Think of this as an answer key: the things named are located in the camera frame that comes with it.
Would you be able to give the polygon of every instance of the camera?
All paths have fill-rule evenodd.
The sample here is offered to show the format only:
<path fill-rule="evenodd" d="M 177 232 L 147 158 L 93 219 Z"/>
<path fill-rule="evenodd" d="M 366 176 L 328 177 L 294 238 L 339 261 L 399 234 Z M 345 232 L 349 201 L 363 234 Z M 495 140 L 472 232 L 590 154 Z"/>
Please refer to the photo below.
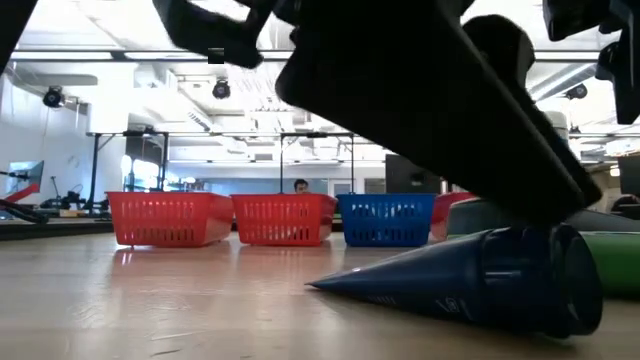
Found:
<path fill-rule="evenodd" d="M 220 78 L 216 81 L 211 92 L 216 99 L 226 99 L 231 96 L 231 88 L 226 78 Z"/>
<path fill-rule="evenodd" d="M 584 86 L 583 84 L 580 84 L 572 89 L 570 89 L 569 91 L 567 91 L 564 96 L 566 98 L 568 98 L 569 100 L 573 100 L 573 99 L 584 99 L 587 94 L 589 92 L 587 91 L 587 87 Z"/>
<path fill-rule="evenodd" d="M 59 109 L 64 106 L 66 99 L 62 94 L 61 86 L 50 86 L 42 97 L 42 103 L 49 108 Z"/>

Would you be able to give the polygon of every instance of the blue basket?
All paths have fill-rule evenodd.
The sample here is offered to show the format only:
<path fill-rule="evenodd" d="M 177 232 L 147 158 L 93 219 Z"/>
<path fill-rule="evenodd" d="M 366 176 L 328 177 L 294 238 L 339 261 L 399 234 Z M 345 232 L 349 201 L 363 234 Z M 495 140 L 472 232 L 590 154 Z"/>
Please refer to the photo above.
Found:
<path fill-rule="evenodd" d="M 434 194 L 338 195 L 350 246 L 422 246 L 431 229 Z"/>

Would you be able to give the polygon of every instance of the desk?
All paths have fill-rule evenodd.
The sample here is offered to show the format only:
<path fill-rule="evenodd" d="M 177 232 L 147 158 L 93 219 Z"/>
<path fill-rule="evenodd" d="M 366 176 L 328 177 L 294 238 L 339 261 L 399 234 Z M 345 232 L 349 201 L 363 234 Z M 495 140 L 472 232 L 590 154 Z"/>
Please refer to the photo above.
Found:
<path fill-rule="evenodd" d="M 598 333 L 557 343 L 308 291 L 403 250 L 117 249 L 111 234 L 0 243 L 3 360 L 637 359 L 640 305 L 608 301 Z"/>

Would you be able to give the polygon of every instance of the monitor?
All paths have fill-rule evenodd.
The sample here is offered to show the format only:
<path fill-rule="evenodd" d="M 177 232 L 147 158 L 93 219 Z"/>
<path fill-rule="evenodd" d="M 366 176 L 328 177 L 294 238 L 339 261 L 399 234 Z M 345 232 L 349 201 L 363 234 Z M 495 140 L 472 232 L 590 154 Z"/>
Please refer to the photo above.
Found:
<path fill-rule="evenodd" d="M 385 184 L 387 193 L 439 194 L 442 179 L 413 164 L 399 155 L 388 154 L 385 158 Z"/>
<path fill-rule="evenodd" d="M 9 163 L 9 173 L 27 176 L 28 179 L 9 177 L 7 180 L 6 192 L 13 194 L 37 184 L 38 191 L 42 184 L 42 173 L 44 171 L 44 161 L 19 161 Z"/>

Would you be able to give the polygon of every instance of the dark blue cone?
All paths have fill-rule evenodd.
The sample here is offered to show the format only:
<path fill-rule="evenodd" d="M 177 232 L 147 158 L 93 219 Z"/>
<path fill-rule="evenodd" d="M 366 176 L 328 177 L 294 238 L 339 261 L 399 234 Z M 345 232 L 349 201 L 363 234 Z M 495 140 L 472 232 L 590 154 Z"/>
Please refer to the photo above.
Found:
<path fill-rule="evenodd" d="M 425 315 L 557 338 L 591 334 L 602 318 L 595 263 L 568 225 L 476 233 L 309 285 Z"/>

